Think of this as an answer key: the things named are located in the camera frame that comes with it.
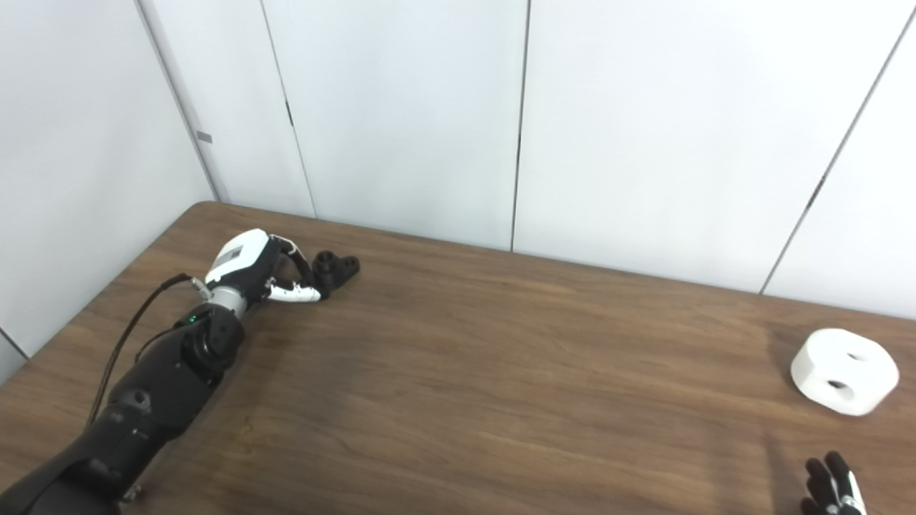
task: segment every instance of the robotic arm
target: robotic arm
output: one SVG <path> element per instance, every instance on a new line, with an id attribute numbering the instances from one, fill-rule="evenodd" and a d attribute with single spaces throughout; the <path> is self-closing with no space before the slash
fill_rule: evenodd
<path id="1" fill-rule="evenodd" d="M 281 257 L 299 281 L 274 277 Z M 245 339 L 241 320 L 263 301 L 323 301 L 359 271 L 355 257 L 318 254 L 309 266 L 287 238 L 253 229 L 220 251 L 198 285 L 204 302 L 160 336 L 112 387 L 77 439 L 6 492 L 0 515 L 117 515 L 135 482 L 181 436 L 219 386 Z"/>

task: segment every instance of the prosthetic hand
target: prosthetic hand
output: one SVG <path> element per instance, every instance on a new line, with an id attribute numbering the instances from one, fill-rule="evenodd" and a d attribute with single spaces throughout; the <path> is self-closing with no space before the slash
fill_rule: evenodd
<path id="1" fill-rule="evenodd" d="M 805 468 L 811 496 L 801 502 L 804 515 L 867 515 L 856 475 L 839 453 L 828 453 L 823 463 L 811 458 Z"/>
<path id="2" fill-rule="evenodd" d="M 300 280 L 274 277 L 283 257 Z M 69 447 L 0 494 L 0 515 L 120 513 L 118 503 L 131 499 L 149 462 L 185 432 L 234 363 L 245 312 L 263 300 L 323 301 L 359 271 L 355 257 L 328 251 L 312 265 L 296 244 L 260 229 L 230 240 L 205 283 L 192 279 L 204 302 L 152 343 Z"/>

